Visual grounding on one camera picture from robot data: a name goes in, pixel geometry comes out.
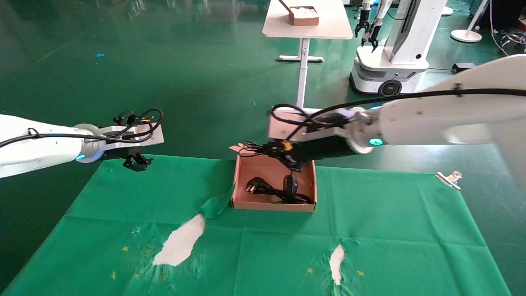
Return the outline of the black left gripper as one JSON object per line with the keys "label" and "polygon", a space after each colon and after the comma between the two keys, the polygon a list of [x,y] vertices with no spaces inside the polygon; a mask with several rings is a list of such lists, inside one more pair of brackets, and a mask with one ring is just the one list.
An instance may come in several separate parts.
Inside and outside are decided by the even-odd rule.
{"label": "black left gripper", "polygon": [[[113,118],[116,125],[132,125],[138,116],[134,112],[124,112]],[[139,152],[135,144],[105,144],[100,156],[101,161],[124,159],[123,167],[135,172],[146,171],[154,161],[154,157],[147,158]]]}

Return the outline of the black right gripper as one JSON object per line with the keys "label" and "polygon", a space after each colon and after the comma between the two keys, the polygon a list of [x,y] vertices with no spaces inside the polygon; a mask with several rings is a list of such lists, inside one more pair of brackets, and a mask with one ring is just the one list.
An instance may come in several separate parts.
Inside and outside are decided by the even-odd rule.
{"label": "black right gripper", "polygon": [[273,141],[263,144],[262,154],[277,157],[288,170],[301,172],[304,164],[313,160],[331,159],[356,155],[345,137],[329,136],[297,142]]}

